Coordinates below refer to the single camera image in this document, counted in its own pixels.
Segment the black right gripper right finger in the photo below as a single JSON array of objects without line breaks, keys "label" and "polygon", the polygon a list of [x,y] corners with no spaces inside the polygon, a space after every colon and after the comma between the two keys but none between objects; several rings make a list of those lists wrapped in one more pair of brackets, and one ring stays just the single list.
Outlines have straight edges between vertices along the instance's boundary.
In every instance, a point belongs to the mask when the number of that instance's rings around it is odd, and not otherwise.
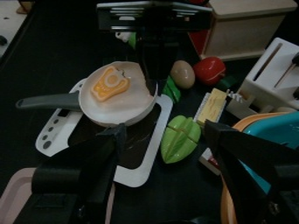
[{"label": "black right gripper right finger", "polygon": [[237,224],[299,224],[299,152],[217,122],[204,136]]}]

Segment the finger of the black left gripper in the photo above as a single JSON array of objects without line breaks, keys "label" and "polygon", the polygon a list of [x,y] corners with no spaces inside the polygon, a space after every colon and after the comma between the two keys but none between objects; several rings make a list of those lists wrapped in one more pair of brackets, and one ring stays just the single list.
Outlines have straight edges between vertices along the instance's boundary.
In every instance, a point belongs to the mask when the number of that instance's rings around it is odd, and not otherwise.
[{"label": "finger of the black left gripper", "polygon": [[179,48],[177,37],[160,31],[157,34],[157,80],[165,80],[172,70]]},{"label": "finger of the black left gripper", "polygon": [[155,94],[156,90],[156,49],[157,42],[155,36],[144,31],[136,33],[135,41],[135,52],[137,57],[137,62],[143,70],[145,86],[149,90],[149,94]]}]

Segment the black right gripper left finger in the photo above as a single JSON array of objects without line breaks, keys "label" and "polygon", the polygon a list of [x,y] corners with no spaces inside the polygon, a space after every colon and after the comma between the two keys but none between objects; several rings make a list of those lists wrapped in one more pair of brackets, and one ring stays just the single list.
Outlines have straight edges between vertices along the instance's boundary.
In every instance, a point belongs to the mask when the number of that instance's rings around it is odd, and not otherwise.
[{"label": "black right gripper left finger", "polygon": [[127,127],[105,129],[43,162],[13,224],[105,224]]}]

